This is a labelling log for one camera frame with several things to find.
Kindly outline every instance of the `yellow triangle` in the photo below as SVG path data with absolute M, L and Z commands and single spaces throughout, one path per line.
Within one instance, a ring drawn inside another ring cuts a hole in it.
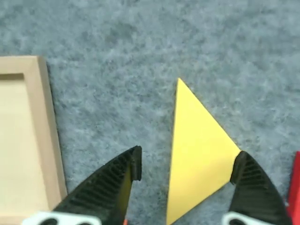
M 240 152 L 180 78 L 173 129 L 167 225 L 226 184 Z

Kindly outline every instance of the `carpet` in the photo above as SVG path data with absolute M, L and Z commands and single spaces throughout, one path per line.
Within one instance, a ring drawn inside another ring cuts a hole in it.
M 46 58 L 68 190 L 141 145 L 127 218 L 163 225 L 177 77 L 286 196 L 300 148 L 299 9 L 297 0 L 2 0 L 0 55 Z M 225 185 L 175 224 L 219 224 L 233 191 Z

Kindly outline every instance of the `red object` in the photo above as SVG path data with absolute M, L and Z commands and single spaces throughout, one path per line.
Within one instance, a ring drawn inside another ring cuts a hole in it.
M 287 211 L 293 225 L 300 225 L 300 151 L 296 152 L 288 198 Z

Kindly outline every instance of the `wooden frame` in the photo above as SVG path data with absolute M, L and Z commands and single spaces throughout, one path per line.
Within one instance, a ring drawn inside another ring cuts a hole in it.
M 0 225 L 52 210 L 66 194 L 46 62 L 0 57 Z

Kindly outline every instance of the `wooden tray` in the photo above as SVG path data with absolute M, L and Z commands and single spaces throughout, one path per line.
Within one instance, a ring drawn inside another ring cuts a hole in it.
M 45 61 L 0 57 L 0 225 L 67 194 Z

